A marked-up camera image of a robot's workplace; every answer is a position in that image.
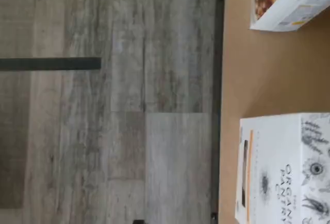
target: orange stripe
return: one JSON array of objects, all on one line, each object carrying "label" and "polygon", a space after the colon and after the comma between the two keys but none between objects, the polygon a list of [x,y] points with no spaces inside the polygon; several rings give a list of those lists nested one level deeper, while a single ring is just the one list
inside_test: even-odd
[{"label": "orange stripe", "polygon": [[293,22],[292,25],[300,25],[304,23],[306,23],[306,21]]},{"label": "orange stripe", "polygon": [[246,195],[246,200],[247,200],[247,208],[246,208],[246,218],[248,223],[250,223],[250,178],[251,178],[251,160],[252,160],[252,144],[253,144],[253,130],[250,131],[250,145],[249,145],[249,168],[247,170],[247,195]]}]

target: black strip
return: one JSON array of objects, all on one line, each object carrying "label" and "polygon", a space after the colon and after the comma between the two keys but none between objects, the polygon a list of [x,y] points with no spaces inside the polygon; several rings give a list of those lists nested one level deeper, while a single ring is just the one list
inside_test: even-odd
[{"label": "black strip", "polygon": [[0,58],[0,71],[99,70],[100,57]]}]

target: wooden floor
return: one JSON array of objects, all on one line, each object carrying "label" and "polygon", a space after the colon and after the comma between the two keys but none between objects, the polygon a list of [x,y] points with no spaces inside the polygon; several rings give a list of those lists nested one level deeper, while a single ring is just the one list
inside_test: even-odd
[{"label": "wooden floor", "polygon": [[216,0],[0,0],[0,57],[103,64],[0,73],[0,219],[210,223],[215,11]]}]

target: brown cardboard surface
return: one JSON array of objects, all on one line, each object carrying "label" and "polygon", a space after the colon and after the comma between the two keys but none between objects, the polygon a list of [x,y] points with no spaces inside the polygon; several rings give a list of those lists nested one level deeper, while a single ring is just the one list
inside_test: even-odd
[{"label": "brown cardboard surface", "polygon": [[225,0],[219,223],[234,218],[239,119],[330,111],[330,9],[298,31],[249,30],[250,0]]}]

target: food box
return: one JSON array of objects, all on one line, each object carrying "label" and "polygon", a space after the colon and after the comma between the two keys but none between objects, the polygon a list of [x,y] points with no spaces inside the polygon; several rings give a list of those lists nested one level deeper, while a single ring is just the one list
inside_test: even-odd
[{"label": "food box", "polygon": [[330,5],[330,0],[252,0],[250,29],[297,30]]},{"label": "food box", "polygon": [[240,224],[330,223],[330,114],[241,119]]}]

